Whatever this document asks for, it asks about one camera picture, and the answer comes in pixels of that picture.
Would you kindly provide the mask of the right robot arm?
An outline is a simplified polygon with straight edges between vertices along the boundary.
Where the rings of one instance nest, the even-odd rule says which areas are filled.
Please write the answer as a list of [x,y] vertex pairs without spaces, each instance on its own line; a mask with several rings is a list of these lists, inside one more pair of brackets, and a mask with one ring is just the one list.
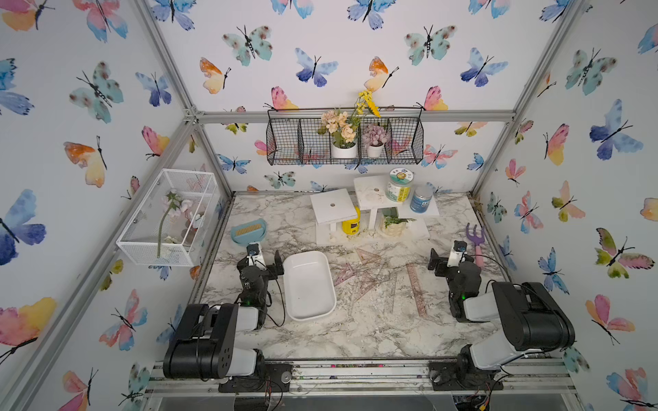
[[447,281],[450,313],[457,322],[498,321],[501,326],[478,344],[462,347],[455,361],[431,363],[435,390],[493,389],[496,373],[506,364],[527,354],[567,349],[576,341],[572,322],[540,283],[494,281],[482,294],[482,269],[463,241],[455,241],[447,257],[431,250],[428,270]]

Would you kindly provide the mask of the clear triangle ruler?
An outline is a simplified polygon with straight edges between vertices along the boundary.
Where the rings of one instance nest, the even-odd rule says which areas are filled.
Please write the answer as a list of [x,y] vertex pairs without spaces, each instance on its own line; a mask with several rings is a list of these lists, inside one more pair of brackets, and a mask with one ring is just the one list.
[[398,271],[388,263],[372,262],[356,271],[356,290],[353,301],[357,302],[373,293],[377,299],[389,302],[395,296]]

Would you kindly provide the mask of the pink triangle ruler small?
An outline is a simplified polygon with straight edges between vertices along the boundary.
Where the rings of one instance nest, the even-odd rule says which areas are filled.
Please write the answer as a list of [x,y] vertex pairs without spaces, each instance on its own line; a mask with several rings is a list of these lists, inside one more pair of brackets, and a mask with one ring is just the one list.
[[350,263],[346,263],[343,268],[339,271],[337,277],[333,281],[333,285],[338,287],[340,284],[348,281],[349,279],[356,276],[356,271]]

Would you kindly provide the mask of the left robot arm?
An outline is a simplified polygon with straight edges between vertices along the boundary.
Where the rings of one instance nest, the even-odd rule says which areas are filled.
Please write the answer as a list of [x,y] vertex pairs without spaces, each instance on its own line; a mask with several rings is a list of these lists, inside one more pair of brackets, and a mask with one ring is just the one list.
[[185,308],[164,356],[166,378],[267,380],[262,352],[236,346],[236,334],[255,332],[265,325],[273,303],[269,283],[284,275],[279,251],[267,265],[257,254],[259,250],[257,243],[248,245],[247,255],[236,264],[242,291],[233,303],[190,304]]

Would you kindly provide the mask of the pink straight ruler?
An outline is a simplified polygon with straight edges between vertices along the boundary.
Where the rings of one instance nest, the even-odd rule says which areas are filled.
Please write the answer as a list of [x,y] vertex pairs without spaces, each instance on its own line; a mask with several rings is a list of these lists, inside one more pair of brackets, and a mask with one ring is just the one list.
[[408,277],[411,285],[411,291],[414,297],[414,301],[416,303],[416,310],[418,312],[418,315],[422,319],[427,319],[428,318],[427,306],[424,300],[423,289],[421,287],[421,283],[416,271],[416,266],[414,264],[407,264],[406,270],[408,273]]

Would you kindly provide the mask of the white plastic storage box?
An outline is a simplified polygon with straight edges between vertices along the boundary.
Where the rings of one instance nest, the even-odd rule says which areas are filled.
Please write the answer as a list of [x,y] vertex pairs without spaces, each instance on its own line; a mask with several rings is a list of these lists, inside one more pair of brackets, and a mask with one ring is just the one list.
[[285,259],[284,299],[287,314],[298,322],[318,320],[335,310],[337,296],[324,253],[308,251]]

